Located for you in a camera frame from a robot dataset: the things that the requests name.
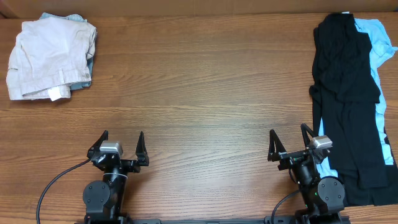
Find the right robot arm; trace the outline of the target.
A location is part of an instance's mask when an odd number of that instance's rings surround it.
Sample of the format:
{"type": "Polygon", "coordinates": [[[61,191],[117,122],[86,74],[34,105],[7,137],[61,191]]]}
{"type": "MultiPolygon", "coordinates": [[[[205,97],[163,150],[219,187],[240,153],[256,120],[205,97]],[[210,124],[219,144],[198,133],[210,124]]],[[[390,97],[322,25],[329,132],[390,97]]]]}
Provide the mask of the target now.
{"type": "Polygon", "coordinates": [[[298,189],[285,196],[274,207],[270,222],[278,223],[277,209],[288,199],[300,194],[305,208],[297,210],[287,217],[286,223],[349,223],[349,218],[342,217],[345,209],[345,187],[336,177],[321,177],[317,165],[321,164],[333,147],[328,136],[316,136],[305,123],[300,126],[305,149],[288,153],[277,133],[269,132],[268,161],[278,162],[279,170],[287,170],[298,189]]]}

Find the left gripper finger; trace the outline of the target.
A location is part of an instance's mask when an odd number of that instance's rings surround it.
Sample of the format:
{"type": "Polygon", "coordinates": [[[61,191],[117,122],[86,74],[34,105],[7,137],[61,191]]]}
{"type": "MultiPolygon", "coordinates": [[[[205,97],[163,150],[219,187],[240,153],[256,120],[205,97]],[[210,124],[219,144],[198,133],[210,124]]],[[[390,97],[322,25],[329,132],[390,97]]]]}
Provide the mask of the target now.
{"type": "Polygon", "coordinates": [[[142,131],[140,132],[140,136],[136,146],[136,156],[137,156],[137,163],[140,166],[149,165],[149,156],[145,145],[144,133],[142,131]]]}
{"type": "Polygon", "coordinates": [[[94,153],[100,150],[100,146],[103,143],[103,141],[108,140],[108,134],[109,134],[108,131],[104,130],[99,139],[88,149],[87,158],[92,158],[94,153]]]}

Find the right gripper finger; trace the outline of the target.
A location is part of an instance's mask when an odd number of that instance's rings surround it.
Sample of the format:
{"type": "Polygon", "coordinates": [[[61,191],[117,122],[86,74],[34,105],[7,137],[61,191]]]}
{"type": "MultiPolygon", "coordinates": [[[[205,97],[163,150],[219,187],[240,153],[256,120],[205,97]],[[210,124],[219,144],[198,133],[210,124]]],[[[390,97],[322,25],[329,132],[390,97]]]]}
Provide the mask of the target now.
{"type": "Polygon", "coordinates": [[[269,132],[269,152],[268,152],[268,161],[279,161],[282,154],[286,153],[285,147],[280,141],[276,132],[272,129],[269,132]]]}
{"type": "Polygon", "coordinates": [[[314,137],[313,130],[305,123],[300,125],[300,129],[302,132],[303,142],[305,147],[309,147],[311,138],[314,137]]]}

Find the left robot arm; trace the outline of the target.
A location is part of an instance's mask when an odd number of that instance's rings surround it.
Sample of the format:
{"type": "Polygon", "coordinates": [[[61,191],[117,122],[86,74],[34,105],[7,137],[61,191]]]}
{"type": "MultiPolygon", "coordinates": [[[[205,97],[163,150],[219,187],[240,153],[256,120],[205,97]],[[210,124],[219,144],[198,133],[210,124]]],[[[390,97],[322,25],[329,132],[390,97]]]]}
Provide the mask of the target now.
{"type": "Polygon", "coordinates": [[[123,159],[122,144],[108,140],[108,131],[88,150],[87,157],[95,167],[103,171],[103,179],[90,182],[83,191],[86,206],[85,223],[132,223],[131,217],[122,212],[124,191],[128,174],[139,173],[149,165],[144,133],[140,133],[136,146],[136,159],[123,159]]]}

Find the black t-shirt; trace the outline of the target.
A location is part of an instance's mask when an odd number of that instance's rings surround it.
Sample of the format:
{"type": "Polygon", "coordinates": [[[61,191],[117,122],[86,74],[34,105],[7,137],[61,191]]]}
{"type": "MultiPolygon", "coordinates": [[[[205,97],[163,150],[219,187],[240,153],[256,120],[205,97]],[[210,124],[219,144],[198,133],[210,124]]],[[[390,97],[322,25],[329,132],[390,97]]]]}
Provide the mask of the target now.
{"type": "Polygon", "coordinates": [[[370,70],[369,36],[358,32],[352,14],[330,14],[314,30],[314,121],[332,140],[330,167],[353,172],[365,189],[388,185],[376,127],[380,91],[370,70]]]}

